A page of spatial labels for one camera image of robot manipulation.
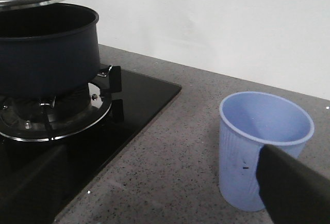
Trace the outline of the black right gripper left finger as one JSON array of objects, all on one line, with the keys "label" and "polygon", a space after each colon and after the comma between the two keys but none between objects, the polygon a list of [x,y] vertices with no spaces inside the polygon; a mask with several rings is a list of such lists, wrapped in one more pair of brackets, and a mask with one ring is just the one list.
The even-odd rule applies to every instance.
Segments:
[{"label": "black right gripper left finger", "polygon": [[1,223],[53,223],[68,190],[68,155],[54,147],[1,180]]}]

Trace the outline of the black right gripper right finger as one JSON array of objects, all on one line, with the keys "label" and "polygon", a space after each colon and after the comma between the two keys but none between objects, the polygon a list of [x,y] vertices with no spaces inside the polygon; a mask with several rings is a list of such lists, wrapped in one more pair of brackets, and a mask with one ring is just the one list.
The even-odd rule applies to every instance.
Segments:
[{"label": "black right gripper right finger", "polygon": [[281,149],[261,148],[256,179],[274,223],[329,223],[329,180]]}]

